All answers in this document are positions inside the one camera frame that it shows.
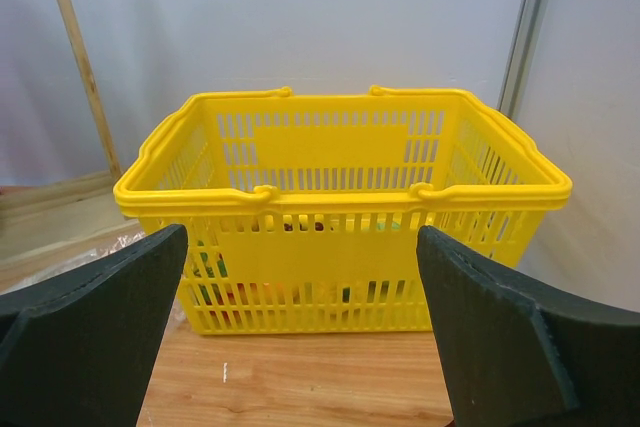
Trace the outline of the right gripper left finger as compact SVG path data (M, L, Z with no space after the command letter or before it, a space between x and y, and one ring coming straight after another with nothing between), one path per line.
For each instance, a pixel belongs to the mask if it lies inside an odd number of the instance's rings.
M2 425L135 425L187 248L172 224L2 295Z

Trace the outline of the green cabbage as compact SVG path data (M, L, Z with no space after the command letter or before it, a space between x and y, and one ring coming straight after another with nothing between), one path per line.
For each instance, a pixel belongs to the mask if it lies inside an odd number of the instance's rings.
M213 267L210 256L205 250L204 242L198 240L197 248L197 256L199 258L199 261L196 261L195 259L192 260L192 273L196 278L207 277L209 279L213 279L216 276L219 276L221 278L226 278L228 276L224 258L221 253L215 254L216 267ZM217 302L222 302L222 296L218 285L211 285L210 287L206 287L204 284L199 284L198 289L206 305L212 304L209 292L212 292L214 294Z

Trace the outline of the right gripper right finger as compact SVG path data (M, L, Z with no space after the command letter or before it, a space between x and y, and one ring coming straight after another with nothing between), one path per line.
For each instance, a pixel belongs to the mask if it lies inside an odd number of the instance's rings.
M635 426L639 316L506 267L432 226L417 261L456 426Z

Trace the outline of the clear zip top bag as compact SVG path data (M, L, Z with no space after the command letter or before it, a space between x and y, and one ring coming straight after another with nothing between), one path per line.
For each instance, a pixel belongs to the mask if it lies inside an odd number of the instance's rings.
M101 241L98 243L97 247L93 247L90 250L48 266L40 272L34 273L33 275L21 281L21 285L23 287L30 286L38 282L53 278L57 275L69 272L93 261L100 260L142 240L144 237L146 237L146 234L141 228L134 228L133 233L118 234L115 236L115 240ZM165 329L166 333L173 332L185 321L186 314L176 298L174 299L171 307L168 324Z

